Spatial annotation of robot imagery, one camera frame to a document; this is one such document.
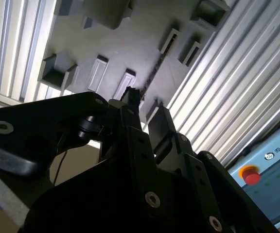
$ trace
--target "screw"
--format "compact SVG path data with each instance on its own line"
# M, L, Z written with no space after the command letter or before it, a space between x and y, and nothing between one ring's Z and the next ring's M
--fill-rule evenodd
M155 209L160 207L160 199L154 192L147 192L145 194L145 201Z
M217 232L222 231L222 225L216 217L210 216L209 217L209 223Z
M96 101L98 104L103 104L103 101L100 100L100 99L95 99L95 101Z
M10 134L14 131L14 127L7 121L0 120L0 134Z
M210 154L206 154L208 159L212 159L212 156Z
M129 109L129 108L128 108L128 111L129 111L131 114L135 114L134 111L132 111L132 110Z
M186 137L186 136L184 136L184 135L181 135L181 138L182 138L182 140L183 140L183 141L185 141L185 142L187 142L187 141L188 141L187 137Z

